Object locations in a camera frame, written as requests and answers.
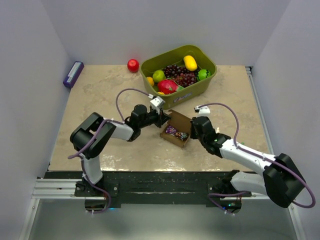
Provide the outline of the purple candy bar wrapper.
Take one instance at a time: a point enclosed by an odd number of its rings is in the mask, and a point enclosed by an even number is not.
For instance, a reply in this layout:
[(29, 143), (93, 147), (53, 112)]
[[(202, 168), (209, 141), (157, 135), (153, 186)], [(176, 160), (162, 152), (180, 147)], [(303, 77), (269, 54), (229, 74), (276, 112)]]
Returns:
[(169, 125), (166, 129), (165, 129), (165, 133), (168, 135), (172, 135), (175, 138), (181, 140), (181, 141), (185, 141), (188, 137), (189, 134), (186, 132), (181, 132), (178, 131), (175, 127)]

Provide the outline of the brown cardboard paper box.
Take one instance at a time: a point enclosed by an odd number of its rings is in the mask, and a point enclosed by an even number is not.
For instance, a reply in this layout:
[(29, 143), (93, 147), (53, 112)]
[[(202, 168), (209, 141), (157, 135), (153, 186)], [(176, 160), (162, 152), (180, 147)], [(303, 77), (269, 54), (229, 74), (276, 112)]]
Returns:
[(170, 119), (167, 121), (160, 137), (179, 148), (184, 148), (191, 134), (191, 119), (173, 109), (169, 110)]

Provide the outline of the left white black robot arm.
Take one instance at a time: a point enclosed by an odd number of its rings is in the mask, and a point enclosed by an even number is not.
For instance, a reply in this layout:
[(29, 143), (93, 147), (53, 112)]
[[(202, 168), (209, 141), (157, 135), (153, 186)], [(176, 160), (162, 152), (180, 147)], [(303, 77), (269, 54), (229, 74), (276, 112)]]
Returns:
[(110, 139), (133, 142), (145, 127), (155, 125), (161, 128), (171, 116), (160, 107), (136, 105), (130, 116), (124, 121), (103, 118), (94, 112), (83, 121), (70, 135), (70, 142), (76, 153), (68, 159), (80, 158), (83, 177), (87, 181), (86, 191), (99, 196), (104, 190), (101, 182), (103, 173), (100, 165), (100, 153)]

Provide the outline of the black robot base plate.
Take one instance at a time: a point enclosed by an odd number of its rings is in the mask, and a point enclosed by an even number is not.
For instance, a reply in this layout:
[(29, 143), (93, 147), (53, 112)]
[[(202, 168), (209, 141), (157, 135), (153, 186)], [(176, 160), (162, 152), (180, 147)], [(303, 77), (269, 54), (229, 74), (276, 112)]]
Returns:
[(111, 196), (111, 208), (124, 204), (205, 205), (214, 207), (218, 197), (211, 193), (235, 194), (227, 171), (103, 171), (97, 184)]

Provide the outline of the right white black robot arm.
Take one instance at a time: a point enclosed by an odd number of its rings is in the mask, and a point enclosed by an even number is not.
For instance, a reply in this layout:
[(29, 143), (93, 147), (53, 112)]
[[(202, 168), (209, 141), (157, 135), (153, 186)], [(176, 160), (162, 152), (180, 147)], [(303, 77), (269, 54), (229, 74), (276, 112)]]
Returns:
[(230, 136), (217, 133), (206, 116), (191, 120), (191, 138), (198, 140), (209, 154), (252, 170), (252, 173), (233, 171), (218, 187), (219, 197), (252, 192), (268, 196), (279, 207), (287, 208), (306, 188), (304, 178), (288, 155), (275, 156), (239, 144)]

